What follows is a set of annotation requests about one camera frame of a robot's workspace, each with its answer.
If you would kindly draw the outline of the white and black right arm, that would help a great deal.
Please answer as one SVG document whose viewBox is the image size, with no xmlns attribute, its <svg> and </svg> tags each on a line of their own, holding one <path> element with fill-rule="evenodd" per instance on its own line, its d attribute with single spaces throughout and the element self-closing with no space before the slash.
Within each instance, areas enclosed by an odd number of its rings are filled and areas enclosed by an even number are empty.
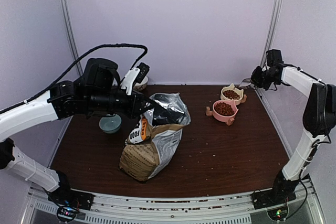
<svg viewBox="0 0 336 224">
<path fill-rule="evenodd" d="M 322 82 L 300 67 L 284 63 L 278 49 L 266 52 L 266 64 L 256 67 L 251 82 L 265 90 L 269 90 L 272 84 L 291 86 L 308 99 L 302 116 L 303 132 L 299 144 L 276 176 L 269 192 L 271 202 L 279 204 L 293 193 L 319 145 L 331 143 L 329 134 L 335 127 L 335 86 Z"/>
</svg>

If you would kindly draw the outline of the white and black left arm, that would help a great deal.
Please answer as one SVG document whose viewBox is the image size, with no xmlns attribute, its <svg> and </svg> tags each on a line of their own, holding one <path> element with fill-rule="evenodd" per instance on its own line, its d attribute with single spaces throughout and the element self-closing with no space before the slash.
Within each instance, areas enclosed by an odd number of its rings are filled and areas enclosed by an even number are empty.
<svg viewBox="0 0 336 224">
<path fill-rule="evenodd" d="M 105 115 L 122 113 L 130 119 L 154 107 L 154 102 L 134 91 L 150 67 L 140 63 L 123 79 L 117 64 L 102 58 L 91 58 L 84 74 L 76 81 L 56 82 L 31 101 L 1 113 L 1 169 L 38 184 L 54 194 L 64 205 L 76 197 L 66 175 L 49 169 L 25 155 L 10 138 L 12 135 L 45 122 L 62 120 L 73 115 Z"/>
</svg>

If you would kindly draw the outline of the brown dog food bag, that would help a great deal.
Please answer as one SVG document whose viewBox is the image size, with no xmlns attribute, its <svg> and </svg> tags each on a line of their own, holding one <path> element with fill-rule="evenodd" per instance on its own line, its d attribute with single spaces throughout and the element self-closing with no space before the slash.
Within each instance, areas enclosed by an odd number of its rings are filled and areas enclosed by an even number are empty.
<svg viewBox="0 0 336 224">
<path fill-rule="evenodd" d="M 156 93 L 150 99 L 161 107 L 141 115 L 125 140 L 119 161 L 119 168 L 139 182 L 153 178 L 169 164 L 183 128 L 191 123 L 179 93 Z"/>
</svg>

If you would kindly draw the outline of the silver metal food scoop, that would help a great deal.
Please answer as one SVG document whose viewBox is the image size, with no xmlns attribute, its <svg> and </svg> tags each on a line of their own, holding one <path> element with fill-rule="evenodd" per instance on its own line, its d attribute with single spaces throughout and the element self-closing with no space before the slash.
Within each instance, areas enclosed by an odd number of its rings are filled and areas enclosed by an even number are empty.
<svg viewBox="0 0 336 224">
<path fill-rule="evenodd" d="M 250 78 L 245 78 L 242 80 L 240 85 L 238 86 L 239 89 L 247 89 L 247 88 L 253 88 L 254 84 L 252 83 L 252 80 Z"/>
</svg>

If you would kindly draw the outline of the right arm base board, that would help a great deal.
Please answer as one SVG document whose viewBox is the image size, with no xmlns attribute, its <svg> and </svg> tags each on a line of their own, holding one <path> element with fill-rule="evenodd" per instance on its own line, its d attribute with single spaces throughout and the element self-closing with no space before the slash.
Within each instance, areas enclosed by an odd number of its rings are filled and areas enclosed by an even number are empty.
<svg viewBox="0 0 336 224">
<path fill-rule="evenodd" d="M 276 222 L 280 222 L 286 219 L 288 216 L 289 209 L 287 206 L 281 206 L 273 209 L 267 210 L 268 217 Z"/>
</svg>

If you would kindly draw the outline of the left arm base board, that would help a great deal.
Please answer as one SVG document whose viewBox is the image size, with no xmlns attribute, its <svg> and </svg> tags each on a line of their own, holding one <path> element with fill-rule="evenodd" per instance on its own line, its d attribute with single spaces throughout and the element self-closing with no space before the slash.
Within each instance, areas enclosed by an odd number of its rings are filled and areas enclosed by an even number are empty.
<svg viewBox="0 0 336 224">
<path fill-rule="evenodd" d="M 56 211 L 56 217 L 63 222 L 73 221 L 79 211 L 77 209 L 68 207 L 68 206 L 60 206 Z"/>
</svg>

